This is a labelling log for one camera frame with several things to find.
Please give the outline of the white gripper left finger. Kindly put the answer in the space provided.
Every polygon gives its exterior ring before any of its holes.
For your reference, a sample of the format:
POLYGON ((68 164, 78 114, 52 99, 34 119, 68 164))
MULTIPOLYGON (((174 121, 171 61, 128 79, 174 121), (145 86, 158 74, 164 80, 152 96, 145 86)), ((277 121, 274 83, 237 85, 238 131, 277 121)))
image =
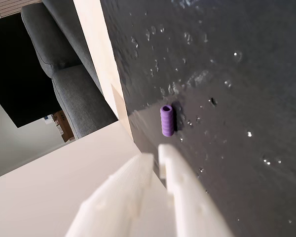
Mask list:
POLYGON ((80 206, 68 237, 172 237, 174 214, 154 157, 128 160, 80 206))

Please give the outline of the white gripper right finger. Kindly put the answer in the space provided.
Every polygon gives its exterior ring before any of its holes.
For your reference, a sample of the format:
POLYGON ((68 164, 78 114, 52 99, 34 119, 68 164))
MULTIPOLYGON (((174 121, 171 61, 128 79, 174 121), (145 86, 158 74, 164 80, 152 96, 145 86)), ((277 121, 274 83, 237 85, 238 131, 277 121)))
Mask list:
POLYGON ((170 144, 158 146, 160 178, 174 201, 177 236, 232 237, 223 215, 181 153, 170 144))

